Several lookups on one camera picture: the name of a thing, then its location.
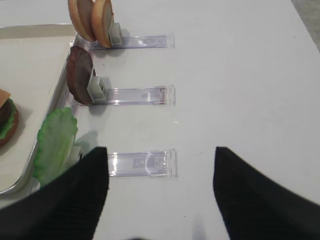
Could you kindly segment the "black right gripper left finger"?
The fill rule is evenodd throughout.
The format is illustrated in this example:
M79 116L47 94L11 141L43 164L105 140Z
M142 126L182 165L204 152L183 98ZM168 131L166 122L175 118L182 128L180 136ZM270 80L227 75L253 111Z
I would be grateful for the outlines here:
M109 190L108 154L96 147L61 176L1 209L2 240L91 240Z

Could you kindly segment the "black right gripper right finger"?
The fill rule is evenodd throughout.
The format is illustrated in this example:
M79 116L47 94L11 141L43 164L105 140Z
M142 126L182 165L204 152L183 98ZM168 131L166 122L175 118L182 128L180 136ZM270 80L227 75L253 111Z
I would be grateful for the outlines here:
M231 240L318 240L320 206L217 147L213 192Z

